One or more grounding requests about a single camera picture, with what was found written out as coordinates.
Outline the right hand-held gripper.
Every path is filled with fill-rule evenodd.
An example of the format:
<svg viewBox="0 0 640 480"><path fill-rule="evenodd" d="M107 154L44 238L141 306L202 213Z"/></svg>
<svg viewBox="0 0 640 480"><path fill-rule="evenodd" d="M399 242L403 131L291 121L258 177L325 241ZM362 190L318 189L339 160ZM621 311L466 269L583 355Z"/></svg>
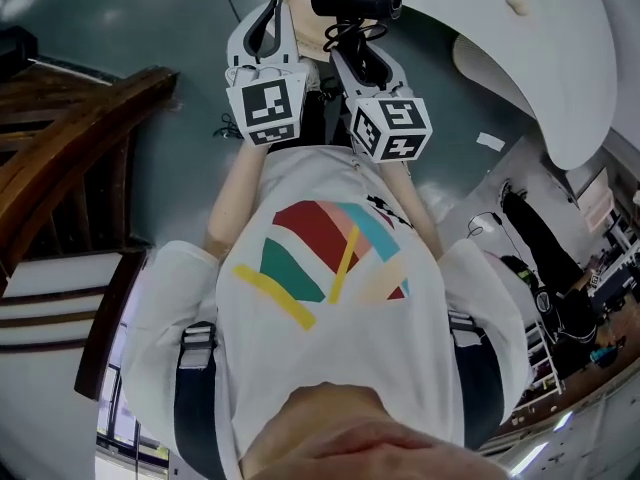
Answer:
<svg viewBox="0 0 640 480"><path fill-rule="evenodd" d="M376 84L357 83L347 58L330 51L330 64L345 95L353 142L375 163L417 159L433 129L424 100L414 95L402 66L373 47Z"/></svg>

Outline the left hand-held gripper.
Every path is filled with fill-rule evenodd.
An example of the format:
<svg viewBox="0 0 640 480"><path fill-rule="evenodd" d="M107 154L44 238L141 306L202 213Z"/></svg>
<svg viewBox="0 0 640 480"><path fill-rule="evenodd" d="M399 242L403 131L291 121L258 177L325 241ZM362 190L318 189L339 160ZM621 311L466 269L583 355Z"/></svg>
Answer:
<svg viewBox="0 0 640 480"><path fill-rule="evenodd" d="M236 126L250 145L266 147L300 136L308 67L251 66L297 59L293 19L284 0L258 6L230 35L229 65L240 67L227 70L226 92Z"/></svg>

